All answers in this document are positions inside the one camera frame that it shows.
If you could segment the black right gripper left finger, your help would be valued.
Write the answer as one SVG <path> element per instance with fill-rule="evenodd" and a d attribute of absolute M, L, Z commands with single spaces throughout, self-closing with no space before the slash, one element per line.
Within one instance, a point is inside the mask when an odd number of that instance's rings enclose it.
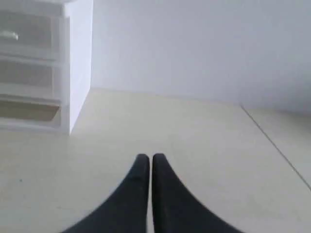
<path fill-rule="evenodd" d="M 150 160 L 139 154 L 116 190 L 66 233 L 146 233 Z"/>

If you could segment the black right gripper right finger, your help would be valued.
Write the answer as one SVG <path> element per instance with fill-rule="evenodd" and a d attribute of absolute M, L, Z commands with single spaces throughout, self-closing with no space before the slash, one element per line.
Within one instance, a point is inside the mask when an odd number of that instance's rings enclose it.
<path fill-rule="evenodd" d="M 191 194 L 163 153 L 153 156 L 152 209 L 155 233 L 239 232 Z"/>

